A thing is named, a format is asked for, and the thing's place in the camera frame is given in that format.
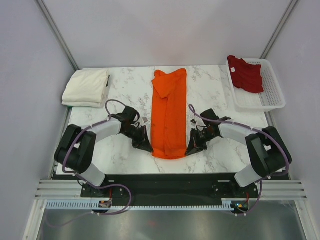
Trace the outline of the orange t shirt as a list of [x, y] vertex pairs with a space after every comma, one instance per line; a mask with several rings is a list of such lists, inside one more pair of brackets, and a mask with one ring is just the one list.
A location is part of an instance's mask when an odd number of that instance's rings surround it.
[[165, 160], [186, 156], [187, 70], [154, 72], [151, 108], [152, 155]]

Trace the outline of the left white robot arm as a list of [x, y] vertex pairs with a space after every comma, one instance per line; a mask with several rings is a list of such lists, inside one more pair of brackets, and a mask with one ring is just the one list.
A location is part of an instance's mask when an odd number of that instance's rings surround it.
[[136, 126], [140, 114], [132, 107], [125, 106], [123, 112], [111, 114], [106, 120], [85, 128], [70, 124], [59, 142], [54, 160], [62, 165], [64, 173], [79, 176], [81, 180], [92, 185], [92, 191], [99, 197], [106, 196], [110, 185], [105, 181], [106, 175], [93, 163], [96, 143], [118, 134], [131, 139], [132, 147], [152, 153], [147, 127]]

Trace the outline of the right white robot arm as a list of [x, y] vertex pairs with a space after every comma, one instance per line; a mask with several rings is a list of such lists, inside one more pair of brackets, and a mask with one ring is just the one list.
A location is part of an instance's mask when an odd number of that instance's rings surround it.
[[186, 156], [207, 150], [207, 143], [215, 138], [231, 139], [247, 147], [250, 164], [236, 173], [235, 181], [229, 184], [233, 196], [240, 197], [247, 191], [247, 186], [279, 174], [281, 169], [288, 170], [292, 157], [275, 127], [252, 128], [230, 117], [220, 118], [212, 108], [201, 114], [196, 113], [193, 105], [189, 108], [203, 121], [204, 127], [202, 130], [191, 129]]

